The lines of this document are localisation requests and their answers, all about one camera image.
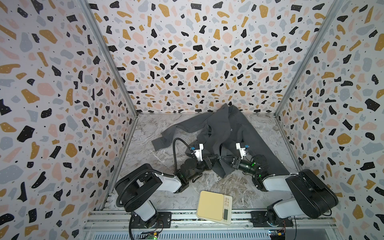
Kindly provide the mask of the dark grey zip jacket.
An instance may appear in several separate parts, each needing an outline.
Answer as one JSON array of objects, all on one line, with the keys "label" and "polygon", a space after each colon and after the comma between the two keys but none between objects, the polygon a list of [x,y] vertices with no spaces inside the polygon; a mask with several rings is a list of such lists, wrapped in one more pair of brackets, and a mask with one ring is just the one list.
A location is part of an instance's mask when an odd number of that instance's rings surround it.
[{"label": "dark grey zip jacket", "polygon": [[259,133],[235,106],[223,105],[214,113],[204,113],[183,122],[172,125],[161,133],[161,137],[152,141],[156,151],[173,144],[176,129],[187,133],[200,131],[191,144],[203,144],[203,156],[232,153],[238,155],[236,143],[250,146],[251,156],[263,155],[266,159],[260,164],[269,174],[287,175],[289,172],[264,142]]}]

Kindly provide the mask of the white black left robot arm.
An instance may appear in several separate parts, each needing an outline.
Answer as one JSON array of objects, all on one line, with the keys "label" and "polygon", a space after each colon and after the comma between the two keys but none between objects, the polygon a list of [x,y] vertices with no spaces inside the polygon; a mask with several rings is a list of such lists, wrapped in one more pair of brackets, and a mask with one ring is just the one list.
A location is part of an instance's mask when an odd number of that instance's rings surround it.
[{"label": "white black left robot arm", "polygon": [[218,155],[206,156],[202,161],[189,158],[173,175],[155,170],[150,164],[143,164],[115,184],[118,194],[116,206],[133,213],[134,222],[140,223],[144,228],[151,228],[162,218],[150,197],[156,191],[176,194],[183,192],[191,182],[202,176],[203,172],[212,170],[218,159]]}]

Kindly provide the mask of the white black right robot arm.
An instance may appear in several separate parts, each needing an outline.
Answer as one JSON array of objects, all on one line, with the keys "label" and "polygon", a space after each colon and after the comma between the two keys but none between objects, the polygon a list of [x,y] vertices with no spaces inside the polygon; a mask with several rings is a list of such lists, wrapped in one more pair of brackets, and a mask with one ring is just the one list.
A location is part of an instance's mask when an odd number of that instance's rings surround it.
[{"label": "white black right robot arm", "polygon": [[268,172],[268,161],[263,155],[255,155],[249,161],[246,157],[220,157],[232,169],[242,171],[252,177],[255,187],[262,192],[287,192],[292,197],[278,200],[267,207],[264,215],[259,215],[253,223],[279,227],[287,218],[306,216],[317,219],[329,217],[332,209],[339,204],[336,194],[311,170],[277,175]]}]

